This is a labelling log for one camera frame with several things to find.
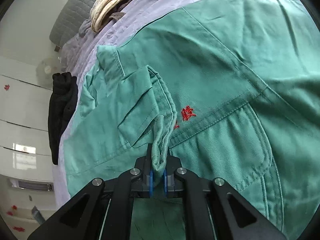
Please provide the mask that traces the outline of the green work jacket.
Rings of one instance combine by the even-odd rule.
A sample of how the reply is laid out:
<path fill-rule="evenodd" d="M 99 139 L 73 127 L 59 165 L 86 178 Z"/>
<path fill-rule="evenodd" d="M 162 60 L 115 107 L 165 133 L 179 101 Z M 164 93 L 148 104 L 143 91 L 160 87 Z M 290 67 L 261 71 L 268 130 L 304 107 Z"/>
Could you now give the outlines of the green work jacket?
<path fill-rule="evenodd" d="M 98 46 L 63 143 L 67 189 L 116 178 L 152 145 L 132 239 L 184 239 L 166 158 L 221 177 L 297 239 L 319 206 L 319 30 L 300 0 L 201 0 Z"/>

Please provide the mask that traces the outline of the black garment on bed edge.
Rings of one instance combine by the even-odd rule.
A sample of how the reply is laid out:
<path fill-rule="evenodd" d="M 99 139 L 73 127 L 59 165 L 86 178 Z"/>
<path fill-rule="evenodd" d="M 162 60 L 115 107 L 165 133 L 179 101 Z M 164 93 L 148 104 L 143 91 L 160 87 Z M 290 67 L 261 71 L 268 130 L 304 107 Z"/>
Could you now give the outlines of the black garment on bed edge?
<path fill-rule="evenodd" d="M 49 100 L 48 136 L 52 162 L 58 164 L 61 136 L 69 124 L 78 101 L 77 77 L 70 72 L 53 75 L 53 92 Z"/>

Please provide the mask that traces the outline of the white drawer cabinet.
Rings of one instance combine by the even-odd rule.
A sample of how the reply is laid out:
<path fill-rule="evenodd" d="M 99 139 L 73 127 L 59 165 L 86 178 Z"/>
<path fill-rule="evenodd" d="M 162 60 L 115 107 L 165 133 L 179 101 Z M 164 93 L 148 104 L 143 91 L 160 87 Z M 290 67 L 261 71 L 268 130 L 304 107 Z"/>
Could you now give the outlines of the white drawer cabinet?
<path fill-rule="evenodd" d="M 51 89 L 38 85 L 36 67 L 1 57 L 1 216 L 19 239 L 56 210 L 47 116 Z"/>

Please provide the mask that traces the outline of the white floor fan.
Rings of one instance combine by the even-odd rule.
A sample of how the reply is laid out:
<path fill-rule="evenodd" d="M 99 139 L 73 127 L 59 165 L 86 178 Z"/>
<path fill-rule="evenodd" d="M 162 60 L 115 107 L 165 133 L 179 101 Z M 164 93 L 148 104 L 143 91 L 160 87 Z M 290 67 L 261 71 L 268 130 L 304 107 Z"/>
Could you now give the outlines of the white floor fan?
<path fill-rule="evenodd" d="M 43 59 L 36 67 L 38 85 L 43 88 L 52 89 L 53 75 L 61 72 L 59 57 L 48 57 Z"/>

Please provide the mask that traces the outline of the grey padded headboard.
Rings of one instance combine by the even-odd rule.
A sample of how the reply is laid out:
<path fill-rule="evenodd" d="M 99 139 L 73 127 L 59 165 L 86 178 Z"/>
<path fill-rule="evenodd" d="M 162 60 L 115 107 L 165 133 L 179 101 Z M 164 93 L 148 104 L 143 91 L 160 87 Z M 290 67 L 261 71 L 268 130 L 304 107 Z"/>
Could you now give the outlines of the grey padded headboard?
<path fill-rule="evenodd" d="M 90 10 L 96 0 L 68 0 L 59 13 L 50 32 L 50 41 L 58 46 L 64 44 L 78 33 L 84 20 L 89 18 Z"/>

